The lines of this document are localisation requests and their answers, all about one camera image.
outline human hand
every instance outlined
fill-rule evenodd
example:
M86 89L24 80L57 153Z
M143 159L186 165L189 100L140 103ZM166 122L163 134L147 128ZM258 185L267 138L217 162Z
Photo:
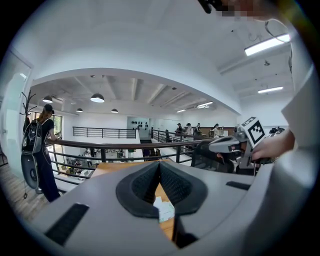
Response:
M293 133L287 129L277 136L264 138L253 150L252 160L260 158L277 158L292 150L295 145Z

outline window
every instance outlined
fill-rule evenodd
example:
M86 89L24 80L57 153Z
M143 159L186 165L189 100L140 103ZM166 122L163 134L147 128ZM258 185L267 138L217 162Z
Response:
M30 112L31 114L28 116L30 121L34 120L34 119L37 119L39 118L40 116L40 113L38 112ZM53 131L54 131L54 134L59 136L59 134L62 133L62 116L59 116L59 115L52 115L50 117L50 119L53 121Z
M55 115L53 124L54 124L54 133L55 134L62 133L62 116Z

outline fluorescent light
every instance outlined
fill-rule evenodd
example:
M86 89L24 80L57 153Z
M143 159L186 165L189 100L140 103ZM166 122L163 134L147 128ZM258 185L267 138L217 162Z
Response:
M283 86L280 86L280 87L275 87L275 88L270 88L270 89L265 89L265 90L259 90L258 94L265 94L268 92L279 91L279 90L282 90L283 88L284 88Z
M197 108L202 107L202 106L206 106L206 105L210 105L210 104L212 104L212 103L213 103L213 102L212 102L212 101L210 101L210 102L208 102L208 103L198 105L198 106L197 106Z
M20 76L22 76L24 79L27 78L27 76L24 73L20 73Z
M289 34L284 34L284 35L278 36L277 38L279 40L282 40L282 41L285 41L285 42L290 42ZM277 40L276 38L271 38L269 40L266 40L266 41L263 41L263 42L259 42L259 43L255 44L253 46L250 46L250 47L244 49L244 51L245 51L247 56L250 56L252 54L256 54L258 52L261 52L263 50L269 49L271 47L279 46L279 45L284 44L284 42L281 42L279 40Z
M210 108L209 106L198 106L197 109L208 109Z

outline ceiling beam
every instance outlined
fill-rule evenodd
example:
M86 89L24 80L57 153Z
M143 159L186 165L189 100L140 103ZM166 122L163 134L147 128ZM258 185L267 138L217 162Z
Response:
M289 43L284 43L279 46L266 49L264 51L261 51L259 53L256 53L251 56L245 56L245 50L243 49L243 55L244 57L241 57L239 59L234 59L229 62L229 64L223 65L218 68L218 72L221 75L225 75L229 72L232 72L236 69L242 68L246 65L252 64L255 61L263 60L265 58L269 58L272 56L281 55L283 53L289 53L291 50L291 45Z
M83 82L81 82L77 77L73 77L84 89L86 89L89 93L94 94L94 92Z
M158 97L158 95L166 88L167 86L164 84L159 84L157 86L157 88L155 89L155 91L153 92L153 94L151 95L151 97L149 98L149 100L147 101L148 104L151 104L151 102L153 102L156 97Z
M138 80L139 80L139 79L137 79L137 78L132 78L132 94L131 94L131 100L132 100L133 102L136 100Z
M108 75L106 75L103 79L105 81L105 85L106 85L107 89L110 92L111 97L114 100L118 100L118 97L116 95L115 89L114 89L113 84L112 84L113 82L111 81L110 77Z
M183 91L183 92L179 93L178 95L172 97L171 99L167 100L161 107L168 106L168 105L182 99L183 97L187 96L188 94L190 94L190 92Z

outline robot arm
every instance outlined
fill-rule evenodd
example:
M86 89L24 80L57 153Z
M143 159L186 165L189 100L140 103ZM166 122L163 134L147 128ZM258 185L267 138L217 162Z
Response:
M232 136L219 138L209 144L209 150L215 153L241 152L237 163L240 169L253 168L251 156L253 149L266 137L260 121L251 117L234 129ZM241 143L246 143L246 149L241 150Z

